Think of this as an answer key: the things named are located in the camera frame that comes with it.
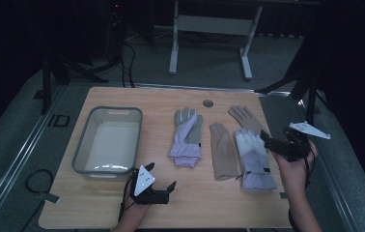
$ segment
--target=glove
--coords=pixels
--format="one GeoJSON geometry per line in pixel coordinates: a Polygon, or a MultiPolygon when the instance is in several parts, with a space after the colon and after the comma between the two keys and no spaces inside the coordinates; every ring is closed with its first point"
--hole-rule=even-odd
{"type": "Polygon", "coordinates": [[[194,109],[176,111],[177,130],[169,158],[176,166],[194,167],[201,160],[201,129],[203,116],[194,109]]]}
{"type": "Polygon", "coordinates": [[[237,177],[234,142],[228,130],[218,123],[210,125],[213,175],[216,181],[237,177]]]}
{"type": "Polygon", "coordinates": [[[233,105],[228,113],[239,122],[242,128],[253,130],[257,134],[261,134],[261,130],[267,131],[247,106],[233,105]]]}
{"type": "Polygon", "coordinates": [[[240,129],[235,135],[243,171],[242,188],[251,191],[276,189],[264,141],[252,130],[240,129]]]}

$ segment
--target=gray glove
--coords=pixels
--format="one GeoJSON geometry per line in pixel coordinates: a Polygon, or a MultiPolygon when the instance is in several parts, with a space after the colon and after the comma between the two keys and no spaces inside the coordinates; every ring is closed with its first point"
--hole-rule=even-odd
{"type": "Polygon", "coordinates": [[[177,110],[175,114],[177,124],[174,144],[169,158],[176,166],[194,167],[201,158],[201,130],[203,116],[197,115],[194,109],[177,110]]]}
{"type": "Polygon", "coordinates": [[[213,175],[225,181],[239,175],[234,142],[228,130],[218,123],[210,125],[213,175]]]}
{"type": "Polygon", "coordinates": [[[228,110],[228,113],[239,122],[242,128],[252,130],[257,134],[261,134],[261,130],[267,132],[247,106],[233,105],[228,110]]]}

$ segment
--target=white metal frame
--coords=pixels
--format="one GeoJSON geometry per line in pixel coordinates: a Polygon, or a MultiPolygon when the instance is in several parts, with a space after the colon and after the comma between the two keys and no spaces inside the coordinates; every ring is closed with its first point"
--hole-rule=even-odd
{"type": "Polygon", "coordinates": [[[220,33],[230,35],[247,36],[246,45],[239,50],[240,60],[244,77],[247,80],[252,79],[252,72],[249,66],[248,53],[252,39],[255,36],[255,30],[258,25],[259,17],[262,11],[261,6],[257,7],[253,20],[193,16],[179,14],[179,0],[174,1],[174,26],[173,26],[173,47],[171,50],[170,68],[168,73],[177,73],[177,63],[179,56],[179,31],[193,31],[206,33],[220,33]]]}

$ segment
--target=wooden tabletop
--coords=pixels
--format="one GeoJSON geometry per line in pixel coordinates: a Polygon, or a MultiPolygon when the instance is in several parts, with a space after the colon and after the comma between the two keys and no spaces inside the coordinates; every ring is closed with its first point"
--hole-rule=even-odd
{"type": "Polygon", "coordinates": [[[290,228],[289,204],[281,199],[283,186],[271,154],[269,166],[278,186],[269,192],[241,189],[240,178],[217,182],[213,177],[210,124],[221,123],[231,134],[240,128],[228,114],[232,105],[247,105],[268,129],[258,97],[248,92],[94,87],[80,112],[51,193],[61,197],[46,202],[39,219],[46,229],[111,228],[117,224],[125,182],[87,180],[74,172],[71,161],[87,116],[96,106],[138,107],[143,123],[136,167],[155,163],[154,189],[177,181],[167,205],[153,205],[140,228],[290,228]],[[213,107],[203,106],[211,100],[213,107]],[[202,160],[194,168],[176,167],[168,158],[173,145],[178,109],[194,108],[203,115],[202,160]]]}

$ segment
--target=rectangular tray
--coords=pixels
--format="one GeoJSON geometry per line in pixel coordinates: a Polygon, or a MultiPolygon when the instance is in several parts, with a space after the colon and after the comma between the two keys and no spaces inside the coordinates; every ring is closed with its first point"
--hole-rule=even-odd
{"type": "Polygon", "coordinates": [[[91,110],[72,167],[88,179],[125,180],[134,168],[143,113],[135,107],[91,110]]]}

